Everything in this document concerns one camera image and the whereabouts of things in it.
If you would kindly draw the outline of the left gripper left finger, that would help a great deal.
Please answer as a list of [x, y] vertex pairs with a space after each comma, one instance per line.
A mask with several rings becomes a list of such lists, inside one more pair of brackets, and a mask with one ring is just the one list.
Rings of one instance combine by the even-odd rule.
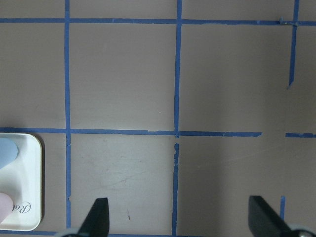
[[80, 237], [107, 237], [109, 234], [109, 204], [108, 199], [97, 198], [88, 215], [78, 230]]

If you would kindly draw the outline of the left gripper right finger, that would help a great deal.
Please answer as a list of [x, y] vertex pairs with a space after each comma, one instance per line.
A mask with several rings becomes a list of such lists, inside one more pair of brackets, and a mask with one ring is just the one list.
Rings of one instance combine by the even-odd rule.
[[248, 199], [248, 227], [254, 237], [285, 237], [289, 226], [261, 196]]

